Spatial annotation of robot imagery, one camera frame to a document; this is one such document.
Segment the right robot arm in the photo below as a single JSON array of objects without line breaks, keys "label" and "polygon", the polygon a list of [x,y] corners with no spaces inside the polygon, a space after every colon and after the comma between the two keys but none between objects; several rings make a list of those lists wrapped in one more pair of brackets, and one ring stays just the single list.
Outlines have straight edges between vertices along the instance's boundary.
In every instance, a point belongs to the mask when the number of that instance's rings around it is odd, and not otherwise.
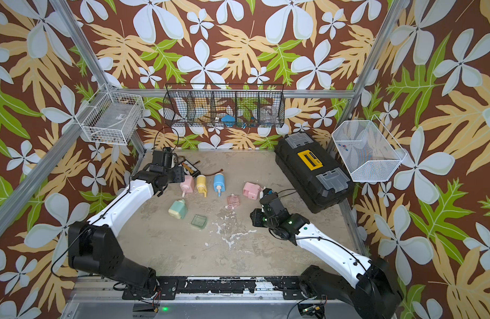
[{"label": "right robot arm", "polygon": [[372,260],[331,239],[300,214],[291,214],[278,194],[262,192],[260,208],[250,218],[281,241],[309,251],[334,273],[308,267],[299,277],[307,299],[327,296],[352,305],[362,318],[392,318],[404,299],[395,272],[382,258]]}]

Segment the green pencil sharpener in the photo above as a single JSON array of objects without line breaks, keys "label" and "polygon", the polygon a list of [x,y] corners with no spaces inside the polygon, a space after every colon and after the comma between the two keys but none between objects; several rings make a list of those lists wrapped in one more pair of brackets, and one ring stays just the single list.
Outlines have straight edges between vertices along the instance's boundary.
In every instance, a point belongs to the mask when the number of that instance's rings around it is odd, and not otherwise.
[{"label": "green pencil sharpener", "polygon": [[184,199],[176,200],[169,208],[169,215],[176,219],[184,219],[188,212]]}]

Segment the yellow pencil sharpener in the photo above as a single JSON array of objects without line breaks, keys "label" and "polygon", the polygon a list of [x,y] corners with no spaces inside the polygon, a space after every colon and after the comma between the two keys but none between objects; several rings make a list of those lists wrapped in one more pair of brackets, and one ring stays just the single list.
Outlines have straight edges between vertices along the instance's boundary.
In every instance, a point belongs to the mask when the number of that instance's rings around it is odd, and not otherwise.
[{"label": "yellow pencil sharpener", "polygon": [[196,178],[196,189],[199,194],[204,195],[204,197],[207,197],[208,194],[208,189],[207,189],[207,184],[206,184],[206,176],[205,175],[198,175]]}]

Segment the blue pencil sharpener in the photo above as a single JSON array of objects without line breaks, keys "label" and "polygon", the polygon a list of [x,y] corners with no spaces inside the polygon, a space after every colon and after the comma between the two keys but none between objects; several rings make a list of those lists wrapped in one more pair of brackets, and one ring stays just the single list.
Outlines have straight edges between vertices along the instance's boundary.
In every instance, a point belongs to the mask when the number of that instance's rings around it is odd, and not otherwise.
[{"label": "blue pencil sharpener", "polygon": [[223,173],[218,173],[214,176],[213,187],[214,187],[214,191],[217,192],[219,197],[222,195],[223,192],[225,192],[226,182]]}]

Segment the clear green tray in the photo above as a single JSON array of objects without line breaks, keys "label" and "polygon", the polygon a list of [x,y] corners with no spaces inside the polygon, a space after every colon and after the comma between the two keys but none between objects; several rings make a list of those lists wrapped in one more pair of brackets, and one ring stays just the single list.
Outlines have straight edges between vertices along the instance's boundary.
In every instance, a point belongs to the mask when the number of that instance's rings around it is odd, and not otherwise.
[{"label": "clear green tray", "polygon": [[192,221],[190,222],[190,224],[193,226],[193,227],[196,227],[197,229],[204,229],[206,227],[206,224],[207,224],[207,217],[204,216],[204,215],[199,215],[199,214],[196,214]]}]

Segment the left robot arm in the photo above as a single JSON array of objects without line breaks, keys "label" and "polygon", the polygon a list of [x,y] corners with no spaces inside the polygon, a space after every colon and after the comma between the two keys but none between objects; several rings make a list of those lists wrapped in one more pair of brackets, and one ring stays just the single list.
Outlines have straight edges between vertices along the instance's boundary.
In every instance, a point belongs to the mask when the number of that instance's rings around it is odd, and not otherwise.
[{"label": "left robot arm", "polygon": [[68,264],[72,269],[116,280],[135,299],[153,299],[161,288],[155,270],[125,257],[117,240],[133,214],[169,184],[185,180],[170,147],[153,151],[152,162],[131,177],[128,187],[87,222],[68,228]]}]

